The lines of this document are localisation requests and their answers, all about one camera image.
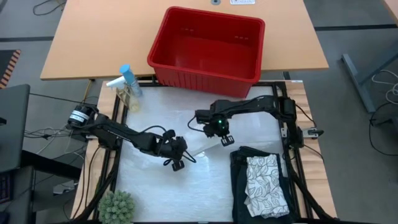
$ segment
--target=gray floor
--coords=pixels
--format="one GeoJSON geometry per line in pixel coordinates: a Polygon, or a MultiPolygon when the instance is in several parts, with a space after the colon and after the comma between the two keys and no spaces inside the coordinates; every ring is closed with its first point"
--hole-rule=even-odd
{"type": "MultiPolygon", "coordinates": [[[[41,0],[8,0],[0,13],[0,38],[52,36],[55,33],[61,10],[47,16],[34,16],[32,7],[41,0]]],[[[352,26],[392,24],[388,11],[379,0],[305,0],[308,13],[315,26],[352,26]]],[[[398,157],[387,157],[371,148],[368,141],[369,115],[353,88],[341,54],[349,53],[354,63],[364,67],[383,49],[397,40],[398,29],[323,31],[317,32],[330,69],[316,72],[291,72],[292,79],[304,80],[313,117],[319,128],[325,130],[320,138],[325,158],[331,192],[338,216],[342,220],[373,223],[396,223],[398,220],[398,157]]],[[[28,83],[32,93],[45,94],[80,101],[87,80],[41,81],[40,72],[51,42],[0,43],[0,49],[21,49],[22,56],[12,75],[9,86],[28,83]]],[[[388,69],[398,72],[398,63],[388,69]]],[[[265,73],[265,79],[281,79],[280,73],[265,73]]],[[[385,86],[369,85],[377,105],[385,102],[385,86]]],[[[96,82],[90,96],[99,94],[100,82],[96,82]]],[[[74,103],[31,96],[27,130],[47,126],[62,127],[74,103]]],[[[398,107],[386,108],[386,113],[397,113],[398,107]]],[[[373,129],[373,139],[384,152],[398,154],[397,133],[385,124],[373,129]]],[[[44,140],[26,140],[24,149],[37,152],[45,146],[44,140]]],[[[77,149],[82,143],[68,139],[56,139],[42,155],[54,158],[65,149],[77,149]]],[[[65,180],[54,179],[40,185],[51,192],[53,184],[65,180]]],[[[65,210],[70,213],[72,200],[65,210]]],[[[62,207],[39,213],[37,223],[64,221],[62,207]]]]}

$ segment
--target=patterned cloth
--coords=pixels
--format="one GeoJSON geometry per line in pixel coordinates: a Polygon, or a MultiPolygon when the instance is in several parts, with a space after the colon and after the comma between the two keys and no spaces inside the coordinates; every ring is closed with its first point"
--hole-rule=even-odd
{"type": "Polygon", "coordinates": [[[283,191],[279,186],[279,171],[276,155],[248,157],[246,171],[248,195],[245,205],[252,217],[281,217],[289,214],[283,191]]]}

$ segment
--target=white label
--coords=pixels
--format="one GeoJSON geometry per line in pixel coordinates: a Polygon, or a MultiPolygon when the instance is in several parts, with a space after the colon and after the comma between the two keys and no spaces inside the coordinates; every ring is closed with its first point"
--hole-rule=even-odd
{"type": "Polygon", "coordinates": [[[76,115],[74,115],[74,114],[70,115],[69,118],[78,120],[78,121],[80,121],[80,122],[82,122],[82,123],[85,122],[85,119],[84,119],[84,118],[79,117],[79,116],[76,116],[76,115]]]}
{"type": "Polygon", "coordinates": [[[256,0],[231,0],[231,4],[254,4],[256,0]]]}
{"type": "Polygon", "coordinates": [[[79,112],[79,111],[73,111],[72,114],[77,115],[77,116],[81,116],[82,118],[85,118],[85,119],[89,118],[86,114],[84,114],[82,112],[79,112]]]}

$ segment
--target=black cloth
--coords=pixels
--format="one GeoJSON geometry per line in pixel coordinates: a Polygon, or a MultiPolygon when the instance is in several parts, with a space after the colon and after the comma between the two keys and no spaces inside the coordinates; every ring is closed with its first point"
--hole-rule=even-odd
{"type": "Polygon", "coordinates": [[[282,168],[280,166],[280,157],[278,154],[277,162],[279,168],[279,184],[284,193],[287,206],[289,207],[290,213],[279,218],[262,218],[252,217],[249,213],[247,206],[244,204],[246,200],[246,193],[244,192],[248,178],[246,176],[246,170],[248,164],[246,162],[247,157],[261,156],[266,157],[271,155],[271,153],[259,151],[247,146],[241,146],[238,151],[234,151],[230,154],[231,157],[231,182],[232,182],[232,193],[234,195],[233,220],[237,224],[252,224],[252,223],[270,223],[270,224],[290,224],[298,219],[296,214],[291,195],[289,194],[289,180],[283,177],[282,168]]]}

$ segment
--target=white plastic sheet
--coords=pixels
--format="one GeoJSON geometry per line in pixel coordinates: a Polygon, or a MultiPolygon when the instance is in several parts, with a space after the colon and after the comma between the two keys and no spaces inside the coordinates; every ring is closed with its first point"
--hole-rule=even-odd
{"type": "MultiPolygon", "coordinates": [[[[282,143],[276,119],[268,113],[239,114],[229,121],[235,143],[223,147],[220,138],[188,129],[195,110],[207,110],[219,99],[241,100],[172,87],[143,88],[141,110],[129,113],[126,124],[136,131],[152,125],[174,129],[187,141],[197,163],[184,159],[174,172],[164,158],[152,157],[124,141],[116,188],[130,192],[136,202],[134,222],[231,222],[233,196],[229,154],[239,146],[280,153],[282,143]]],[[[253,87],[247,99],[272,95],[271,87],[253,87]]],[[[202,125],[191,122],[191,127],[202,125]]],[[[161,129],[150,132],[162,134],[161,129]]]]}

